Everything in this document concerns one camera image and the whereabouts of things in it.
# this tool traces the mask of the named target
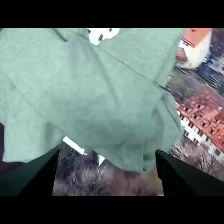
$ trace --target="white print on shirt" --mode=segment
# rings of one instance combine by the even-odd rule
[[[89,41],[99,45],[102,40],[111,39],[116,36],[120,28],[86,28],[89,30]]]

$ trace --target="green fabric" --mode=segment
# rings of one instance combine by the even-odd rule
[[[183,29],[121,28],[95,46],[85,28],[0,33],[6,162],[28,162],[68,136],[142,172],[181,136],[168,80]]]

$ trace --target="green cloth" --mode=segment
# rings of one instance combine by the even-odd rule
[[[161,87],[183,29],[121,28],[95,46],[85,28],[0,33],[0,122],[6,162],[31,161],[68,136],[118,167],[142,172],[181,136]]]

